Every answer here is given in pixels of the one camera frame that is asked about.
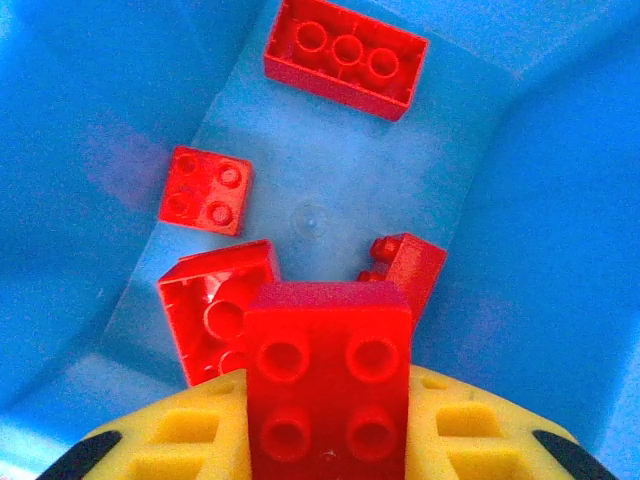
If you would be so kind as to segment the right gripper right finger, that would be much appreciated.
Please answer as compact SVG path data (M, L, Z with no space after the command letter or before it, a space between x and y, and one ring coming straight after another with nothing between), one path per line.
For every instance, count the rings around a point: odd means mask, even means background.
M562 426L502 397L413 365L407 479L612 479Z

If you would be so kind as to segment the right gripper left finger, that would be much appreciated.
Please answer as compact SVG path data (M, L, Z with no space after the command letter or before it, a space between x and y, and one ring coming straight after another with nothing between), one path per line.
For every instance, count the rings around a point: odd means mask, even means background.
M249 479L246 373L233 371L91 431L50 479Z

